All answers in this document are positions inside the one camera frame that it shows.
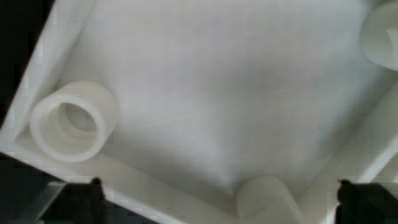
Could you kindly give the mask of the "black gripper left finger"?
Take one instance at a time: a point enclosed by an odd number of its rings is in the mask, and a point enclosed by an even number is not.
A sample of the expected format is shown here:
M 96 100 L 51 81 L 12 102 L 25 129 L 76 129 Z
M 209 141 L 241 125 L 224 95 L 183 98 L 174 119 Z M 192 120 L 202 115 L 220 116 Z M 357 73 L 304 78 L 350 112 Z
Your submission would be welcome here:
M 101 180 L 49 182 L 16 224 L 106 224 Z

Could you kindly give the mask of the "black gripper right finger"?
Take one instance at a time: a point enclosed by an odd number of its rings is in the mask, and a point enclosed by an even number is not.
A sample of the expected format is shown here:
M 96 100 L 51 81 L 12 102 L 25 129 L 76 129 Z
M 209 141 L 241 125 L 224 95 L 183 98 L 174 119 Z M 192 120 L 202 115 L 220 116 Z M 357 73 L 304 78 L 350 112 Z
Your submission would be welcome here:
M 378 183 L 341 181 L 336 224 L 398 224 L 398 198 Z

